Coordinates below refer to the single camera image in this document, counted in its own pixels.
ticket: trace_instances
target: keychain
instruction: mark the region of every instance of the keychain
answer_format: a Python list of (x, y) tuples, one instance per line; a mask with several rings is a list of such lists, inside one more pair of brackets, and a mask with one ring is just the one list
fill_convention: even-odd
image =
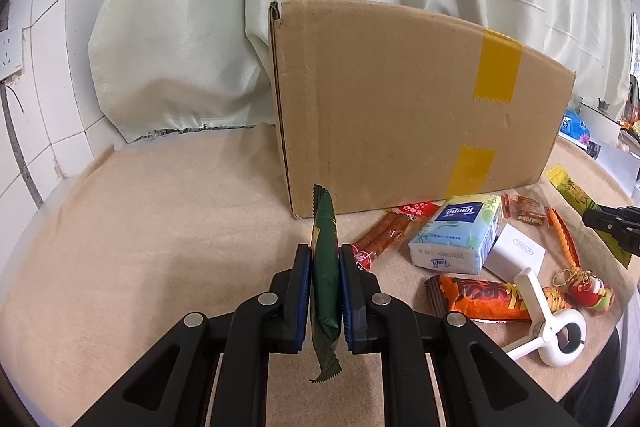
[(613, 288), (605, 284), (602, 279), (598, 279), (591, 270), (583, 270), (580, 267), (580, 259), (575, 250), (574, 240), (564, 221), (552, 208), (549, 209), (548, 216), (558, 234), (562, 253), (569, 263), (569, 268), (559, 271), (554, 276), (553, 285), (560, 287), (568, 284), (568, 293), (578, 305), (590, 309), (596, 315), (606, 313), (615, 299)]

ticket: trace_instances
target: green snack wrapper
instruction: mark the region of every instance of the green snack wrapper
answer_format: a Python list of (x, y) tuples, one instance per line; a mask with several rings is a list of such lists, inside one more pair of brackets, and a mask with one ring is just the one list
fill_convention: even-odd
[[(561, 166), (556, 165), (553, 167), (546, 173), (546, 177), (556, 190), (560, 192), (566, 202), (569, 203), (576, 212), (578, 212), (578, 214), (584, 214), (584, 211), (588, 208), (600, 210), (600, 207), (597, 206), (590, 197), (588, 197), (585, 191), (571, 181), (569, 174), (567, 174)], [(602, 232), (601, 230), (594, 230), (594, 232), (597, 233), (601, 240), (604, 241), (604, 244), (607, 245), (607, 248), (609, 248), (613, 257), (615, 257), (622, 266), (629, 268), (631, 254), (620, 247), (618, 240), (610, 233)]]
[(314, 186), (314, 232), (311, 239), (313, 274), (311, 293), (311, 337), (320, 364), (320, 375), (312, 382), (324, 382), (342, 371), (335, 356), (340, 337), (340, 266), (331, 194)]

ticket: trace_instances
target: yellow snack wrapper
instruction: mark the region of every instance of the yellow snack wrapper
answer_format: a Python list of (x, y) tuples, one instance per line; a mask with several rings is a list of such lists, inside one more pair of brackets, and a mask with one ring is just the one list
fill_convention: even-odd
[[(553, 167), (546, 173), (547, 179), (551, 184), (560, 192), (561, 196), (569, 203), (572, 208), (578, 212), (578, 214), (584, 214), (584, 211), (588, 208), (601, 211), (600, 207), (582, 190), (578, 185), (571, 181), (569, 174), (559, 165)], [(618, 241), (607, 232), (601, 232), (600, 230), (594, 230), (607, 248), (613, 254), (622, 266), (629, 268), (631, 261), (631, 254), (623, 250)]]

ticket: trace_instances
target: white phone holder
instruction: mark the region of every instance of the white phone holder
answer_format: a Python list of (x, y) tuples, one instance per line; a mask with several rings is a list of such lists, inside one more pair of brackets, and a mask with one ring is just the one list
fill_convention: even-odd
[[(551, 313), (540, 282), (530, 268), (525, 268), (514, 278), (514, 283), (531, 317), (529, 334), (503, 347), (513, 360), (536, 349), (546, 365), (560, 367), (572, 363), (584, 349), (587, 324), (578, 310), (568, 309)], [(566, 332), (561, 344), (558, 334)]]

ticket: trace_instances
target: blue package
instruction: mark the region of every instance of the blue package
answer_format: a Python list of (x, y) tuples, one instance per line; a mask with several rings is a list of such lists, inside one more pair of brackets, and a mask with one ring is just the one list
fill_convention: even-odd
[(587, 145), (591, 139), (591, 133), (589, 128), (580, 119), (578, 114), (573, 109), (567, 109), (564, 112), (564, 118), (562, 118), (562, 125), (560, 126), (560, 132), (566, 134), (568, 137), (578, 140), (578, 142)]

